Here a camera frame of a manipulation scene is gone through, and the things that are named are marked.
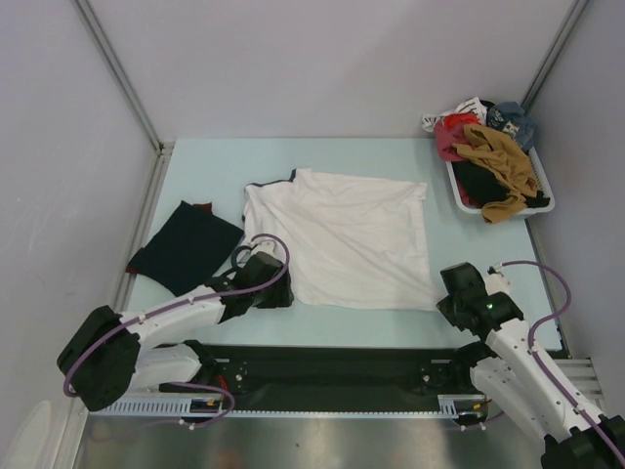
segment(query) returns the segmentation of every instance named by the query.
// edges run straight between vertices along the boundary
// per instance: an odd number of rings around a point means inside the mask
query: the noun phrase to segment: white enclosure wall
[[[591,357],[611,412],[625,414],[625,2],[594,2],[537,103],[538,149],[558,207],[533,219],[573,290],[564,332]]]
[[[69,1],[2,2],[0,23],[1,461],[38,403],[51,435],[66,417],[56,357],[111,300],[154,153]]]
[[[165,141],[423,136],[518,100],[572,0],[93,0]]]

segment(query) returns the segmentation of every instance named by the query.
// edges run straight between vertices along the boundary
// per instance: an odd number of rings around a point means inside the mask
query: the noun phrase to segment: white t-shirt
[[[295,297],[312,305],[434,311],[421,201],[427,185],[297,169],[245,188],[245,237],[279,236]],[[284,260],[271,243],[271,254]]]

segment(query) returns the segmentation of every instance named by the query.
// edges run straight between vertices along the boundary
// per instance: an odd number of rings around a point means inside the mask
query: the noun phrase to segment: cable clip
[[[489,274],[499,274],[500,276],[503,276],[503,274],[501,273],[502,269],[504,268],[504,266],[502,265],[501,262],[492,265],[488,268],[488,273]]]

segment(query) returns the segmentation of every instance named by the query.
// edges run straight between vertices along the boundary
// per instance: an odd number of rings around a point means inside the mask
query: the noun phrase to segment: laundry basket
[[[556,206],[554,193],[551,191],[551,186],[549,186],[549,181],[547,181],[547,175],[545,174],[543,165],[540,164],[540,159],[538,158],[538,154],[536,153],[536,150],[534,148],[529,151],[529,160],[531,161],[531,167],[534,170],[536,180],[538,181],[538,189],[542,191],[546,197],[549,197],[550,201],[546,207],[525,208],[521,212],[517,213],[513,218],[527,218],[536,213],[551,212]],[[462,211],[463,214],[467,214],[472,217],[481,217],[480,208],[471,207],[464,204],[464,202],[460,198],[460,192],[458,191],[458,182],[456,181],[456,175],[453,172],[453,166],[449,161],[446,162],[446,165],[447,174],[449,175],[449,181],[451,182],[451,188],[453,189],[453,196],[456,199],[456,204],[458,205],[458,208]]]

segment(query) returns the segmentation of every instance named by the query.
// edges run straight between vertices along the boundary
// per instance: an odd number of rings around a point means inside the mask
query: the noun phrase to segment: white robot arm
[[[262,237],[282,245],[284,262],[261,249],[242,268],[150,310],[116,314],[102,306],[93,311],[57,359],[65,394],[97,411],[137,389],[209,385],[217,364],[205,346],[185,341],[188,332],[244,315],[252,306],[285,307],[293,301],[288,250],[275,236]]]
[[[449,295],[438,309],[452,325],[469,329],[480,339],[463,348],[465,355],[473,355],[465,357],[473,385],[529,438],[545,442],[543,468],[620,467],[625,422],[620,416],[604,416],[534,339],[535,328],[544,321],[530,330],[513,300],[487,288],[492,278],[484,281],[471,264],[446,269],[441,275]],[[491,270],[493,276],[501,275]],[[457,351],[460,356],[463,349]]]

